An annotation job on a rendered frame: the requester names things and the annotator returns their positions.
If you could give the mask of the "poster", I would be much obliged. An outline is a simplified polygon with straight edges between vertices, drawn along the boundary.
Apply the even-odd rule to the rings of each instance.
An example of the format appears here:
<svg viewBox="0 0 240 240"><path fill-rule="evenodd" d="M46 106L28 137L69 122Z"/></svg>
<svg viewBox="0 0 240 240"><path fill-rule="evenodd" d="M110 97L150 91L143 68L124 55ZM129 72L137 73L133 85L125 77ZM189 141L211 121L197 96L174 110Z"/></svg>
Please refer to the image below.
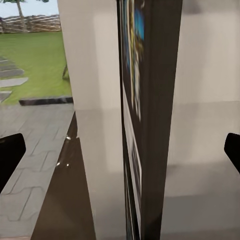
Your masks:
<svg viewBox="0 0 240 240"><path fill-rule="evenodd" d="M116 0L134 240L160 240L183 0Z"/></svg>

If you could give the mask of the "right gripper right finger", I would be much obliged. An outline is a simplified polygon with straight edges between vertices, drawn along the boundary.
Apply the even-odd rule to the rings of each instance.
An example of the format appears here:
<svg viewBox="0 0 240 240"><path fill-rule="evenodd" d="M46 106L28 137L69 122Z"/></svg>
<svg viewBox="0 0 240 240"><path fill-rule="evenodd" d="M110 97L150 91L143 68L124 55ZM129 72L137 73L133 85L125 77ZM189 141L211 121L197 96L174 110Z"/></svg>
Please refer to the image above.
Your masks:
<svg viewBox="0 0 240 240"><path fill-rule="evenodd" d="M229 133L227 135L224 151L240 173L240 135Z"/></svg>

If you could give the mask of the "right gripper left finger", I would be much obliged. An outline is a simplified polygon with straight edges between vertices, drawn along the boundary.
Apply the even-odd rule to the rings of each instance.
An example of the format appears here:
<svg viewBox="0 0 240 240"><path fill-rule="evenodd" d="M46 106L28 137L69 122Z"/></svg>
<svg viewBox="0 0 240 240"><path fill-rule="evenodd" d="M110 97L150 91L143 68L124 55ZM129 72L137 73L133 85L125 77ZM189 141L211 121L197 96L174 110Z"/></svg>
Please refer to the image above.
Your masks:
<svg viewBox="0 0 240 240"><path fill-rule="evenodd" d="M22 133L0 138L0 193L26 152Z"/></svg>

